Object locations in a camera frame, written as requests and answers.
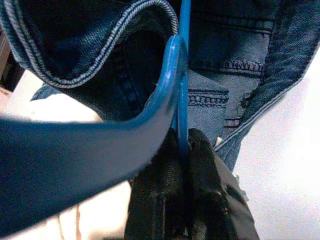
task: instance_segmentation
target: denim fabric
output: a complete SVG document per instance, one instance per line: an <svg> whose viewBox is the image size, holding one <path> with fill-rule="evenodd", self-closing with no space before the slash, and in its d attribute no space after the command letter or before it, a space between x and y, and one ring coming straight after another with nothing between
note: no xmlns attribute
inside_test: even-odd
<svg viewBox="0 0 320 240"><path fill-rule="evenodd" d="M214 146L223 133L229 91L192 70L188 77L188 127L201 130Z"/></svg>
<svg viewBox="0 0 320 240"><path fill-rule="evenodd" d="M179 10L179 0L169 3ZM169 3L0 0L0 19L15 59L46 91L52 86L106 121L123 121L156 87L178 27ZM189 127L207 135L230 170L258 116L302 79L319 29L318 0L192 1Z"/></svg>

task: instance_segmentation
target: white wall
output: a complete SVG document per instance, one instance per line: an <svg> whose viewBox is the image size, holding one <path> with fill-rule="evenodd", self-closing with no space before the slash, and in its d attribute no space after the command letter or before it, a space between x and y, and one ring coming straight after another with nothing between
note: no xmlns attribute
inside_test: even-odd
<svg viewBox="0 0 320 240"><path fill-rule="evenodd" d="M244 138L240 176L262 240L320 239L320 51Z"/></svg>

